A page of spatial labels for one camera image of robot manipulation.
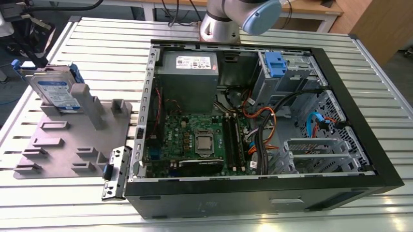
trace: cpu socket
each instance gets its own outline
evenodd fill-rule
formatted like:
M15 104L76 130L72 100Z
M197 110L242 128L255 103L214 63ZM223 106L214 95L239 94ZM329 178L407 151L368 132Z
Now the cpu socket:
M195 131L195 153L207 158L214 154L214 134L213 131Z

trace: blue connector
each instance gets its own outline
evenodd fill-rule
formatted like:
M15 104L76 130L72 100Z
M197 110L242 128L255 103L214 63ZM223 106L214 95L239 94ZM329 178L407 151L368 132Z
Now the blue connector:
M78 66L74 63L71 63L70 68L71 68L72 74L75 76L76 83L84 84L84 80L83 80L83 77L80 75Z
M321 113L312 112L309 114L308 121L306 121L306 129L308 129L309 138L312 138L312 136L313 136L313 132L312 132L312 118L313 118L313 116L316 116L316 118L320 122L324 121L326 124L330 123L330 120L324 119L324 116L321 115Z
M284 77L288 67L286 67L286 60L282 58L282 54L280 52L266 52L265 62L270 69L272 77L274 78Z
M150 147L150 159L159 160L161 159L161 149L155 147Z

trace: expansion slot bracket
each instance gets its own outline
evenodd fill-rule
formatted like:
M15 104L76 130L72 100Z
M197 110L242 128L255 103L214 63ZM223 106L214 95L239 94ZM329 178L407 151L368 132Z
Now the expansion slot bracket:
M120 201L123 197L126 180L129 179L129 165L131 158L131 148L129 146L118 147L112 150L110 161L103 170L106 180L102 200Z

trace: floor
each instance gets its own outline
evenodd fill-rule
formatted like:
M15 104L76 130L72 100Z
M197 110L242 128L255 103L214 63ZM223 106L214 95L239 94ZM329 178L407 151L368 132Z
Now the floor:
M68 15L56 15L56 12L43 13L38 17L42 18L54 18L56 21L56 34L60 34L66 22L70 18ZM158 19L161 21L167 20L163 12L158 13ZM8 76L8 81L4 84L0 84L0 127L6 123L8 115L11 114L18 100L27 88L26 82L20 79L19 75L15 73L12 67L7 64L12 62L14 59L18 57L10 56L2 49L0 49L0 70ZM405 58L403 53L397 53L389 63L384 66L384 71L386 72L389 78L392 79L393 83L396 84L400 92L405 96L411 105L413 105L413 58Z

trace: slotted aluminum worktable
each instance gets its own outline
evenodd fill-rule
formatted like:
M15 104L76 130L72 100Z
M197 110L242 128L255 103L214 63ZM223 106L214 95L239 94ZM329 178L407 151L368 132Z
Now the slotted aluminum worktable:
M198 40L198 28L166 23L82 18L70 22L51 51L51 64L74 61L92 95L133 103L127 145L135 121L151 39ZM100 201L103 179L16 180L12 168L43 112L28 88L0 132L0 229L84 231L118 227L137 231L407 231L413 228L413 111L364 46L349 36L270 30L242 32L247 44L324 48L373 128L405 186L365 197L333 211L269 216L145 221L127 201Z

